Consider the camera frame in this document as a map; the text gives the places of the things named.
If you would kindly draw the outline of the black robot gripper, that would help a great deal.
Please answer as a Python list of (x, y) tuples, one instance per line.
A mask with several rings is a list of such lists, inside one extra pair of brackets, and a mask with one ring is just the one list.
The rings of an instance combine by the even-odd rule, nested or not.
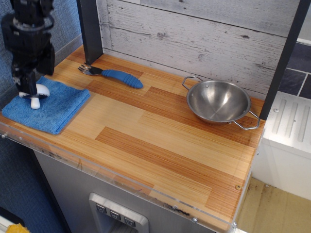
[(52, 75), (54, 73), (55, 51), (51, 43), (52, 23), (38, 24), (19, 22), (13, 14), (5, 15), (1, 20), (4, 45), (13, 55), (12, 76), (19, 92), (36, 95), (37, 72)]

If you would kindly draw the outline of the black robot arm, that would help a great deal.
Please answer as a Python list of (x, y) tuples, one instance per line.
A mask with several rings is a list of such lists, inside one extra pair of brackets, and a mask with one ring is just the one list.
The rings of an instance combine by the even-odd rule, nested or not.
[(5, 48), (13, 55), (11, 72), (18, 91), (38, 95), (35, 72), (52, 75), (55, 50), (50, 29), (54, 19), (51, 0), (13, 0), (13, 13), (1, 20)]

